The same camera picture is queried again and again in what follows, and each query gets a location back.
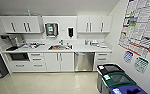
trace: recycling bin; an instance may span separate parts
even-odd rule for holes
[[[103,75],[102,77],[102,92],[101,94],[110,94],[111,88],[121,86],[137,85],[127,74],[121,72],[114,72]]]
[[[147,94],[139,86],[121,86],[117,88],[110,89],[111,94]]]
[[[122,72],[122,73],[125,73],[125,71],[122,70],[116,64],[98,65],[97,66],[97,71],[98,71],[97,89],[98,89],[98,91],[100,93],[102,92],[102,76],[103,75],[106,75],[108,73],[113,73],[113,72]]]

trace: tile floor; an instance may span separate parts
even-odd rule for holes
[[[100,94],[97,72],[14,73],[0,79],[0,94]]]

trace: drawer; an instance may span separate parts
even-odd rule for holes
[[[30,62],[45,62],[44,57],[31,57]]]
[[[39,57],[44,56],[44,53],[28,53],[29,57]]]
[[[45,63],[31,63],[30,72],[47,72]]]
[[[95,53],[95,57],[108,57],[110,53]]]
[[[30,63],[9,63],[12,72],[28,72]]]
[[[109,62],[109,57],[95,57],[94,62],[98,62],[98,63]]]

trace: stainless steel dishwasher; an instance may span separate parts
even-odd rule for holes
[[[95,52],[75,52],[75,71],[93,71]]]

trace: countertop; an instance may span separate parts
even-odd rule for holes
[[[91,45],[84,45],[84,44],[74,44],[71,50],[48,50],[48,48],[52,46],[51,44],[40,45],[37,48],[18,48],[14,51],[5,51],[3,53],[23,53],[23,52],[30,52],[30,53],[45,53],[45,52],[105,52],[110,53],[112,52],[109,48],[100,48]]]

